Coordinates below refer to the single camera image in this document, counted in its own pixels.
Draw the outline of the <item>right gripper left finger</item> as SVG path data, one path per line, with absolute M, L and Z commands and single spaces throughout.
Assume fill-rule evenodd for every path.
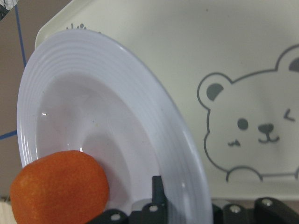
M 152 177 L 152 198 L 140 209 L 129 215 L 118 209 L 109 209 L 98 215 L 90 224 L 166 224 L 168 223 L 168 201 L 160 176 Z

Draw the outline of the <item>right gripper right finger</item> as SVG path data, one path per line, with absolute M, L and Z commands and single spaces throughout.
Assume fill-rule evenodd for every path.
M 299 214 L 282 201 L 260 197 L 252 208 L 225 200 L 213 200 L 215 224 L 297 224 Z

